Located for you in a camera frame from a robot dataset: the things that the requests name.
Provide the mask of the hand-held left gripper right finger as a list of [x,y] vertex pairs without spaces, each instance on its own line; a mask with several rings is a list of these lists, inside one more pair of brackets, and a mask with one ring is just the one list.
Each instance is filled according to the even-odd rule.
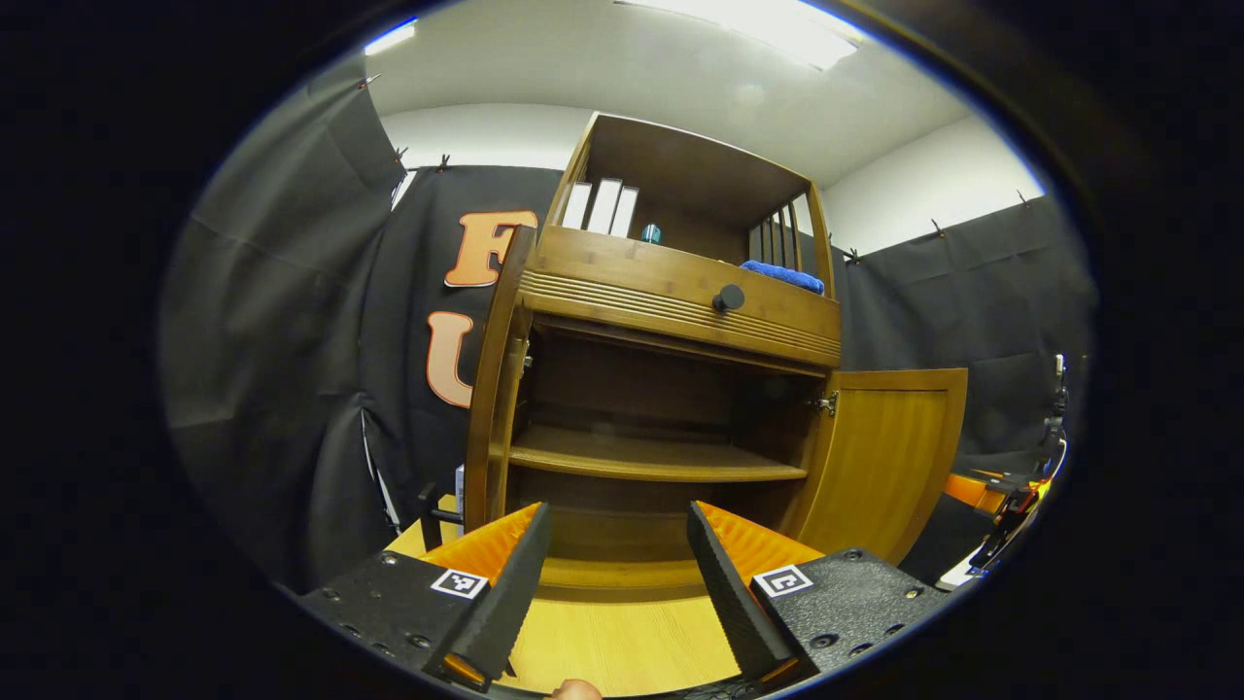
[[826,555],[703,501],[688,507],[687,540],[751,685],[832,675],[916,629],[950,597],[866,550]]

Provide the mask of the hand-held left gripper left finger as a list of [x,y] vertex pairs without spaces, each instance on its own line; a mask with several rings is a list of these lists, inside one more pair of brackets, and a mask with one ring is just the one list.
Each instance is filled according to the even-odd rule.
[[552,518],[537,502],[432,552],[383,550],[297,601],[401,669],[485,694],[509,668]]

